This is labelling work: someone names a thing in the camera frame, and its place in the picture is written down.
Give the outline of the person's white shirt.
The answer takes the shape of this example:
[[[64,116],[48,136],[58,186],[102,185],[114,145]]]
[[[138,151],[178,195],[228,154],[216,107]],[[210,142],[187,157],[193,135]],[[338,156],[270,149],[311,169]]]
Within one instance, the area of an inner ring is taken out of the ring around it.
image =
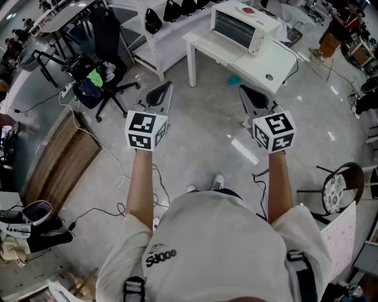
[[[141,275],[150,302],[293,302],[296,276],[286,259],[291,250],[309,260],[320,299],[331,281],[331,257],[307,207],[293,207],[269,224],[234,196],[186,193],[171,203],[155,231],[125,216],[99,272],[96,300],[122,302],[125,281]]]

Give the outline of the white plate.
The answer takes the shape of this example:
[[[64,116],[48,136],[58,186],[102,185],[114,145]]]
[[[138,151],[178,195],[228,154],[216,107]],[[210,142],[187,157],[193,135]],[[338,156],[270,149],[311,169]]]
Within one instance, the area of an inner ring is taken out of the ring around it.
[[[245,13],[242,12],[242,8],[243,7],[249,7],[249,8],[252,8],[251,6],[248,6],[248,5],[245,5],[245,4],[239,4],[236,6],[236,9],[243,15],[247,16],[247,17],[252,17],[252,18],[257,18],[259,15],[260,15],[260,12],[257,10],[257,9],[254,9],[252,8],[254,11],[255,11],[255,14],[253,15],[247,15]]]

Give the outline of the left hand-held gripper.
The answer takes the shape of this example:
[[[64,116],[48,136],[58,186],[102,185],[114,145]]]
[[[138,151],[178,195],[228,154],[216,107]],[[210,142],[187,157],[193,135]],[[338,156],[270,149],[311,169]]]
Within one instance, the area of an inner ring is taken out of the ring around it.
[[[171,81],[164,81],[141,91],[126,118],[125,138],[129,148],[153,152],[167,134],[173,88]]]

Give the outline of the white headset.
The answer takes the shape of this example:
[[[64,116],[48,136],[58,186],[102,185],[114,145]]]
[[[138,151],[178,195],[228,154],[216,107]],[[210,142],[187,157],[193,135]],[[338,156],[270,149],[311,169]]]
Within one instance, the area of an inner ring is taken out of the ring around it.
[[[23,220],[33,226],[38,226],[46,221],[52,213],[52,205],[44,200],[32,202],[21,210]]]

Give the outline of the white power strip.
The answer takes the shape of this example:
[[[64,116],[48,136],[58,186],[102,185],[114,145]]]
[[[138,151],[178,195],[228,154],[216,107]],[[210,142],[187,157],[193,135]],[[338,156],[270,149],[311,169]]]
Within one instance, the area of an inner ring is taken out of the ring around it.
[[[76,82],[74,81],[65,85],[64,89],[60,93],[61,98],[66,97],[66,95],[70,92],[75,83]]]

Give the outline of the person's right forearm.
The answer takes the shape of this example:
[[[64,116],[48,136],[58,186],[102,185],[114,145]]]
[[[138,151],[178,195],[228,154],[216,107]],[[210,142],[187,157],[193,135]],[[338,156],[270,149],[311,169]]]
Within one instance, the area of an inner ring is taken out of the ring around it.
[[[272,225],[293,206],[285,152],[271,153],[269,155],[268,223]]]

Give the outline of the person's right white shoe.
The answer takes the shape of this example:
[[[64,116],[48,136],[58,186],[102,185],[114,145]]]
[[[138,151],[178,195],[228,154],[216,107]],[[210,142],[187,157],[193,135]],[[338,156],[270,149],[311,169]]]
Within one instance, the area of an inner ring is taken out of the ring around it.
[[[219,173],[213,179],[211,190],[218,191],[218,190],[223,189],[223,187],[224,187],[224,177],[221,173]]]

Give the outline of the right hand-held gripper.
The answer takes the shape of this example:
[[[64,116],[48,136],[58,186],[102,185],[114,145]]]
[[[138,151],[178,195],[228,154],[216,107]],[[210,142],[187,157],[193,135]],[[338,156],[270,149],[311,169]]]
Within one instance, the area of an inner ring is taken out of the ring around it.
[[[276,103],[274,95],[258,86],[239,86],[239,94],[249,117],[244,122],[258,145],[269,154],[286,151],[294,145],[296,125],[289,111]],[[257,117],[257,109],[271,109]]]

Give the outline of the green cloth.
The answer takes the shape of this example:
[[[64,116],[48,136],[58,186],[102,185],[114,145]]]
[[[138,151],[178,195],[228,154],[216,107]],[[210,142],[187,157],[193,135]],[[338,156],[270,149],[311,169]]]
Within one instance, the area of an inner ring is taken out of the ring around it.
[[[103,80],[96,69],[93,69],[86,78],[89,79],[96,87],[103,87]]]

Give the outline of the white appliance door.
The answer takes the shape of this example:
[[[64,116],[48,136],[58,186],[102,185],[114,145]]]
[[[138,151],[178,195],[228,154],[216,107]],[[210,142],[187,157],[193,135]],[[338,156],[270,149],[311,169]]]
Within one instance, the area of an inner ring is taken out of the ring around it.
[[[213,31],[200,35],[193,44],[197,50],[225,66],[233,64],[247,52],[241,45]]]

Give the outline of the white toaster oven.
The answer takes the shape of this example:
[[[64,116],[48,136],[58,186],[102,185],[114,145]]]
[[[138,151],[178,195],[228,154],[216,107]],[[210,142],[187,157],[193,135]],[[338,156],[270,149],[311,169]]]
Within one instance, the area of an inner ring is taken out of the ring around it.
[[[247,17],[236,9],[239,4],[244,3],[227,0],[213,5],[210,28],[257,56],[265,40],[277,33],[279,22],[261,11],[257,18]]]

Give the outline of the round chair floral cushion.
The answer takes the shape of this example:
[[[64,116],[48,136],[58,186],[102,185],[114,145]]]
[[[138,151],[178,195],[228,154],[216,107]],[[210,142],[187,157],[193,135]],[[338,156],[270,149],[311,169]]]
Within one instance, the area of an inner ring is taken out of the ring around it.
[[[364,192],[364,173],[361,166],[354,162],[341,165],[337,170],[316,166],[317,169],[328,172],[321,189],[297,190],[297,193],[320,193],[325,214],[315,214],[315,217],[326,217],[342,213],[345,207],[341,206],[345,191],[355,191],[353,202],[359,203]]]

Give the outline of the person's left forearm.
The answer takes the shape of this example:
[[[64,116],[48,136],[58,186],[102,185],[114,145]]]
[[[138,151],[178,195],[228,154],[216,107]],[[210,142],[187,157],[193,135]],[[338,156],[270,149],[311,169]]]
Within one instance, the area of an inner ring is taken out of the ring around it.
[[[125,206],[126,214],[139,219],[153,230],[154,194],[152,184],[152,152],[137,149],[131,184]]]

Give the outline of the long white table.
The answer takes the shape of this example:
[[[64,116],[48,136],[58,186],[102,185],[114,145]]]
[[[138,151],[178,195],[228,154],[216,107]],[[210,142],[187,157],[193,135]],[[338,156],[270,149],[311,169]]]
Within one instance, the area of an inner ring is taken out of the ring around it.
[[[122,42],[132,60],[156,74],[161,81],[164,73],[186,56],[183,35],[210,19],[212,2],[189,16],[181,15],[173,22],[162,21],[154,34],[145,28],[145,17],[152,9],[163,20],[167,0],[106,0],[107,6],[119,14]]]

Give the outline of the wooden board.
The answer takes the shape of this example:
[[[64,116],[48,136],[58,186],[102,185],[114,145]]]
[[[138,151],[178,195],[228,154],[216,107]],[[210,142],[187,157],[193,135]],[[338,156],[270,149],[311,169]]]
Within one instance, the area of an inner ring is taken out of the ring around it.
[[[25,205],[44,200],[52,206],[51,215],[58,215],[75,185],[102,149],[88,131],[81,113],[67,114],[48,141],[28,181]]]

